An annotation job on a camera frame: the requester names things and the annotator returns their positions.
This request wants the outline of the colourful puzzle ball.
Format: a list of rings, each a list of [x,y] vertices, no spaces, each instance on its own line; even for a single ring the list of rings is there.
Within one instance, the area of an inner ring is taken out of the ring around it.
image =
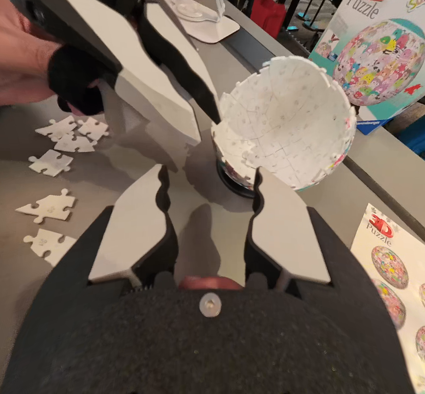
[[[219,101],[212,123],[217,160],[249,190],[258,167],[293,190],[319,184],[343,162],[357,118],[324,68],[296,56],[274,57]]]

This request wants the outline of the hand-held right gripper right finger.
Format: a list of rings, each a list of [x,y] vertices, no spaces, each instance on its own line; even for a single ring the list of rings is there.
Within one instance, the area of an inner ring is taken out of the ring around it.
[[[269,289],[285,290],[292,279],[330,283],[308,207],[296,191],[258,167],[254,194],[244,246],[246,285],[252,274],[263,275]]]

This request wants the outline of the blue fabric bag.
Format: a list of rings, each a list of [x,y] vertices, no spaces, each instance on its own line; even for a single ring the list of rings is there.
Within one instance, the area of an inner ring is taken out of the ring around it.
[[[425,159],[425,116],[414,122],[409,122],[406,127],[394,126],[393,132],[401,143],[422,159]]]

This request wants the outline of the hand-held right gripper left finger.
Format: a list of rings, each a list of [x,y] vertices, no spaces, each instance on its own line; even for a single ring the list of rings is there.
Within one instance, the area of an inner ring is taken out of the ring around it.
[[[168,210],[168,170],[156,164],[117,199],[89,281],[127,279],[133,287],[154,283],[157,274],[174,275],[178,240]]]

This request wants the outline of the white desk stand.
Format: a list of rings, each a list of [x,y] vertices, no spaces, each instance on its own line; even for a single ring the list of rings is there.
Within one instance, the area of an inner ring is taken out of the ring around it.
[[[165,0],[187,34],[205,44],[216,44],[236,33],[240,25],[224,15],[224,0],[215,0],[214,11],[194,0]]]

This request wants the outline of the white puzzle leaflet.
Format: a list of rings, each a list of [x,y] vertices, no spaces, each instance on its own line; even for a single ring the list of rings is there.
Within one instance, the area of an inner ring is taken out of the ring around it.
[[[399,338],[414,392],[424,393],[424,244],[368,204],[350,250],[385,304]]]

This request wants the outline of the person's left hand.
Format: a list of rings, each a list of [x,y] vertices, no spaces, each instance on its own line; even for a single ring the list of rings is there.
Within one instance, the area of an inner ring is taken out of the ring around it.
[[[61,46],[9,0],[0,0],[0,105],[37,103],[53,96],[47,69]]]

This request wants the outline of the red cloth bag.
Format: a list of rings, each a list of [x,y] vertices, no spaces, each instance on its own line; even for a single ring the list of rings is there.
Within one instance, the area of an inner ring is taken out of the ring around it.
[[[278,38],[285,17],[285,4],[273,0],[254,0],[250,19],[274,39]]]

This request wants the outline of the colourful puzzle box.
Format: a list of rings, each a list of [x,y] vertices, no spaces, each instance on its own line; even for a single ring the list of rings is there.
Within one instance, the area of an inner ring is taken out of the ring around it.
[[[425,0],[342,0],[309,58],[368,135],[424,96]]]

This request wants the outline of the row of white puzzle pieces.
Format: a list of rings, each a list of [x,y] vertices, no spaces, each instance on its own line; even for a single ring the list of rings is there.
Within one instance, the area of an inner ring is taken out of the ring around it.
[[[62,120],[49,120],[48,124],[36,128],[35,133],[51,142],[51,147],[40,156],[31,156],[28,159],[29,169],[33,172],[50,178],[55,178],[71,170],[74,154],[95,152],[99,141],[109,136],[109,126],[106,122],[88,117],[85,120],[76,120],[68,116]],[[34,216],[33,222],[41,225],[46,219],[67,221],[76,198],[70,195],[66,188],[59,194],[50,194],[37,200],[33,204],[26,204],[15,209],[16,212]],[[76,239],[39,228],[36,235],[27,235],[24,243],[30,245],[31,250],[55,267]]]

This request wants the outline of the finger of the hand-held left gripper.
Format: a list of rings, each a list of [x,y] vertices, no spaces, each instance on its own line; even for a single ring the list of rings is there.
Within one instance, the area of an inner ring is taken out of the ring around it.
[[[199,144],[201,135],[193,107],[148,57],[130,22],[98,0],[67,2],[121,64],[115,93],[149,121],[175,129],[191,145]]]
[[[210,74],[190,39],[160,4],[144,3],[139,31],[148,54],[173,74],[210,120],[219,124],[219,101]]]

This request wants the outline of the black ball stand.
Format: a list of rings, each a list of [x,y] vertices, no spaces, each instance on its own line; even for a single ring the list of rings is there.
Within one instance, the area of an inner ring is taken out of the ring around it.
[[[235,195],[238,195],[242,198],[246,198],[246,199],[250,199],[250,200],[254,199],[255,193],[253,191],[247,189],[246,187],[238,184],[233,179],[231,179],[231,177],[229,175],[227,175],[224,168],[221,166],[221,164],[219,163],[219,161],[217,159],[216,159],[215,165],[216,165],[217,174],[218,174],[220,180],[222,181],[224,186],[227,187],[227,189],[229,191],[231,191]]]

